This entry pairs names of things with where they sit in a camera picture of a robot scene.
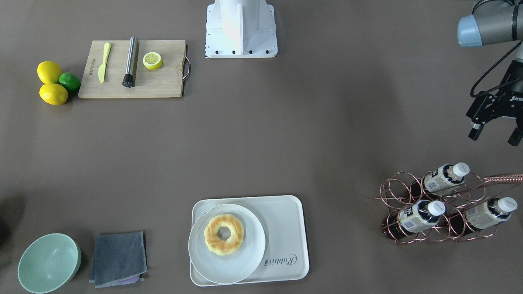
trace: cable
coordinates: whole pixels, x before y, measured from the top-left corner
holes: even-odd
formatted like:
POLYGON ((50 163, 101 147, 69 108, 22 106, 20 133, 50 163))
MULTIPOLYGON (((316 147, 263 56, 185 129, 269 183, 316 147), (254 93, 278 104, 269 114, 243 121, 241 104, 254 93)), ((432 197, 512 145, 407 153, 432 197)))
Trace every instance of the cable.
POLYGON ((476 98, 478 96, 482 96, 482 95, 485 95, 485 94, 488 94, 492 91, 495 91, 499 88, 503 88, 505 86, 508 86, 510 84, 513 84, 515 82, 519 82, 519 81, 523 81, 523 77, 518 77, 516 78, 515 80, 513 81, 510 81, 510 82, 507 82, 505 84, 500 84, 500 85, 497 85, 493 88, 490 88, 486 91, 480 91, 478 94, 474 94, 474 90, 476 89, 476 87, 479 85, 479 83, 481 83, 481 81, 496 67, 498 66, 505 58, 507 58, 507 56, 509 56, 514 50, 516 50, 519 45, 521 45, 521 43, 523 42, 522 41, 519 41, 512 49, 510 49, 505 55, 503 55, 503 57, 501 57, 496 63, 494 63, 494 65, 492 65, 481 77, 480 79, 474 83, 474 85, 472 86, 472 89, 470 89, 470 97, 472 98, 476 98))
POLYGON ((503 1, 505 3, 508 3, 510 6, 514 6, 516 3, 517 0, 482 0, 482 1, 478 1, 475 5, 474 5, 474 8, 472 8, 472 14, 474 14, 474 12, 476 11, 476 9, 478 7, 480 7, 481 5, 485 4, 485 3, 488 3, 488 2, 492 2, 492 1, 503 1))

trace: lemon slice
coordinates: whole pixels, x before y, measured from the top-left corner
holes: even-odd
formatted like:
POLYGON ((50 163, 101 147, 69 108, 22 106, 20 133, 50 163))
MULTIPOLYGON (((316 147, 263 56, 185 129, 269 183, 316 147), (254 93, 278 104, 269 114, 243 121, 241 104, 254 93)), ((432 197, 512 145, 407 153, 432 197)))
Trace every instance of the lemon slice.
POLYGON ((149 52, 143 56, 143 65, 148 70, 157 70, 162 67, 162 57, 156 52, 149 52))

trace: wooden cutting board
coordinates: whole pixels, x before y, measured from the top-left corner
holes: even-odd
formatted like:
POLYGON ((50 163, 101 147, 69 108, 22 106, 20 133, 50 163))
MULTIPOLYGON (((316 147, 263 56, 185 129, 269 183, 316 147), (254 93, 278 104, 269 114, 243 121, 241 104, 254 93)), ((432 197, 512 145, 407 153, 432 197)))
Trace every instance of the wooden cutting board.
POLYGON ((134 87, 122 86, 126 72, 130 41, 93 41, 82 85, 78 92, 80 98, 168 98, 181 97, 184 83, 185 40, 139 40, 137 69, 134 87), (98 80, 98 68, 104 55, 104 44, 111 43, 107 59, 105 80, 98 80), (143 66, 143 56, 148 52, 162 56, 160 69, 150 71, 143 66))

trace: white tray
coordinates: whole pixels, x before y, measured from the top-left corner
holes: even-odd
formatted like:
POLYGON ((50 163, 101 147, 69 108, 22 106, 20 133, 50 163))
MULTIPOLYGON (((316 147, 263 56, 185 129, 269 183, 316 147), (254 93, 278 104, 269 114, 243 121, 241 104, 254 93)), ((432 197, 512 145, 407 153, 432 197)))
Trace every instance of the white tray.
MULTIPOLYGON (((265 254, 260 265, 236 284, 299 280, 309 272, 309 251, 301 201, 293 195, 206 199, 192 208, 191 227, 211 208, 237 204, 252 211, 265 230, 265 254)), ((200 287, 220 286, 206 280, 190 264, 192 282, 200 287)))

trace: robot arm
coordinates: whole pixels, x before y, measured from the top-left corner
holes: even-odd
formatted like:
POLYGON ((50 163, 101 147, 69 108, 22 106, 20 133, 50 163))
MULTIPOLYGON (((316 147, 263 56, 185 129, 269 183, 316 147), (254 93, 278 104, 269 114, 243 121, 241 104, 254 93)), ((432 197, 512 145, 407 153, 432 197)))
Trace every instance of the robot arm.
MULTIPOLYGON (((458 24, 458 42, 462 47, 480 47, 520 39, 523 39, 523 10, 520 13, 520 5, 516 1, 478 1, 472 14, 463 17, 458 24)), ((516 120, 517 127, 508 139, 509 144, 517 146, 523 138, 522 48, 516 53, 498 86, 479 94, 473 93, 479 82, 520 44, 521 42, 494 64, 472 87, 471 96, 475 100, 467 111, 467 116, 472 119, 472 130, 469 133, 472 140, 478 139, 486 123, 498 117, 516 120)))

